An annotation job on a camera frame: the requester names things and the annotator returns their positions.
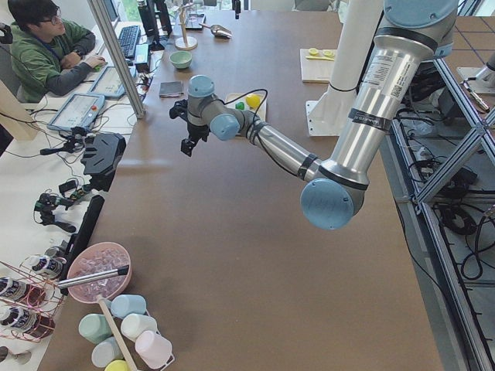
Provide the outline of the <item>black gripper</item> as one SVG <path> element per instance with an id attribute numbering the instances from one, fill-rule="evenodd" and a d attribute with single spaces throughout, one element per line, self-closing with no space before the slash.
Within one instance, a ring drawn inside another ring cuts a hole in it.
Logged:
<path id="1" fill-rule="evenodd" d="M 233 10 L 236 12 L 235 13 L 235 19 L 239 19 L 240 12 L 241 12 L 241 1 L 240 0 L 233 0 Z"/>
<path id="2" fill-rule="evenodd" d="M 169 116 L 171 119 L 180 117 L 186 122 L 188 137 L 184 138 L 181 141 L 180 150 L 183 154 L 191 157 L 194 149 L 194 144 L 197 144 L 200 140 L 207 142 L 210 129 L 205 124 L 194 124 L 193 119 L 189 118 L 187 99 L 176 101 L 172 108 L 169 110 Z"/>

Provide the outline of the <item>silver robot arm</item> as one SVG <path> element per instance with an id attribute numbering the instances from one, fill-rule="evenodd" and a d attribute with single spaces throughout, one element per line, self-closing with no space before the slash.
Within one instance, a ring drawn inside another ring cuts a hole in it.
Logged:
<path id="1" fill-rule="evenodd" d="M 286 172 L 306 181 L 300 203 L 306 219 L 324 230 L 345 226 L 369 186 L 367 170 L 419 67 L 447 55 L 457 15 L 455 1 L 386 1 L 374 34 L 372 60 L 331 156 L 322 161 L 251 111 L 229 108 L 204 75 L 189 80 L 188 97 L 169 111 L 187 123 L 181 151 L 191 155 L 209 134 L 238 135 L 264 150 Z"/>

